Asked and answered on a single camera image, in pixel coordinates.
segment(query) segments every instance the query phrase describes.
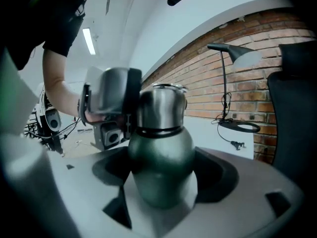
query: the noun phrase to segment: hand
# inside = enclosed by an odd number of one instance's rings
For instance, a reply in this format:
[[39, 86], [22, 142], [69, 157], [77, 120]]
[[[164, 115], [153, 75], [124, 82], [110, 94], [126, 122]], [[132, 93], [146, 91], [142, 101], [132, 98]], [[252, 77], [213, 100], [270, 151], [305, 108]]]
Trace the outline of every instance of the hand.
[[85, 111], [85, 117], [86, 117], [88, 122], [103, 121], [106, 118], [106, 116], [92, 114], [92, 113], [88, 112], [87, 110]]

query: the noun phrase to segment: sleeve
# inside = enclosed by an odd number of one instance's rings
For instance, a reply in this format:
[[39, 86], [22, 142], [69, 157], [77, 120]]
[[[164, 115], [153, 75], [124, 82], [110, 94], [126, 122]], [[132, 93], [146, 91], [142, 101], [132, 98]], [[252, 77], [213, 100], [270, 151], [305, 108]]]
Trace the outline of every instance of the sleeve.
[[84, 16], [85, 14], [73, 17], [68, 23], [63, 24], [62, 27], [50, 32], [43, 48], [67, 57], [69, 49], [77, 37], [81, 24], [83, 23]]

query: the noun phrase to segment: black lamp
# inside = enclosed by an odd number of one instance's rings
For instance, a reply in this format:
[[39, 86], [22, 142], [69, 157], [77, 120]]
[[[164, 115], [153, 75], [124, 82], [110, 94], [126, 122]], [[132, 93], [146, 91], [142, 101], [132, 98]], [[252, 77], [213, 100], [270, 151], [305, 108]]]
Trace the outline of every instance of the black lamp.
[[[222, 63], [224, 95], [223, 95], [223, 111], [222, 111], [222, 117], [219, 119], [219, 125], [226, 127], [228, 129], [237, 130], [241, 132], [249, 132], [249, 133], [259, 132], [260, 127], [254, 123], [225, 118], [228, 115], [228, 113], [226, 113], [226, 109], [228, 108], [228, 111], [230, 110], [230, 104], [229, 106], [227, 104], [227, 95], [228, 95], [227, 87], [226, 87], [227, 81], [226, 81], [226, 72], [225, 72], [222, 52], [229, 53], [230, 58], [233, 62], [234, 68], [250, 67], [257, 64], [262, 58], [261, 53], [259, 51], [255, 51], [255, 50], [244, 48], [244, 47], [228, 45], [228, 44], [220, 44], [220, 43], [210, 43], [207, 45], [207, 47], [208, 49], [211, 49], [211, 50], [220, 51], [220, 57], [221, 57], [221, 63]], [[248, 129], [248, 128], [242, 127], [241, 125], [250, 125], [253, 128]]]

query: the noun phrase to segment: green metal bottle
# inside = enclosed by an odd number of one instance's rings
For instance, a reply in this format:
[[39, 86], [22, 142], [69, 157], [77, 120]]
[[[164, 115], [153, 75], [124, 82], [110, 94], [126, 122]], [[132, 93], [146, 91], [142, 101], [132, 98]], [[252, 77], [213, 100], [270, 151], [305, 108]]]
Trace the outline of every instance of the green metal bottle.
[[141, 197], [150, 205], [170, 208], [186, 195], [195, 157], [193, 140], [183, 127], [185, 88], [157, 84], [141, 92], [138, 128], [128, 153]]

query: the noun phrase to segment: speaker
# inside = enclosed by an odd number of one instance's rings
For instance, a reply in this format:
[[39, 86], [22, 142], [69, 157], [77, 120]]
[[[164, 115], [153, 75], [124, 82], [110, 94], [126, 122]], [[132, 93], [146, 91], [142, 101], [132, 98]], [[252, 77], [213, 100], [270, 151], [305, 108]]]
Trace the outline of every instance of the speaker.
[[59, 113], [56, 109], [45, 111], [45, 119], [51, 131], [57, 132], [60, 129], [61, 121]]

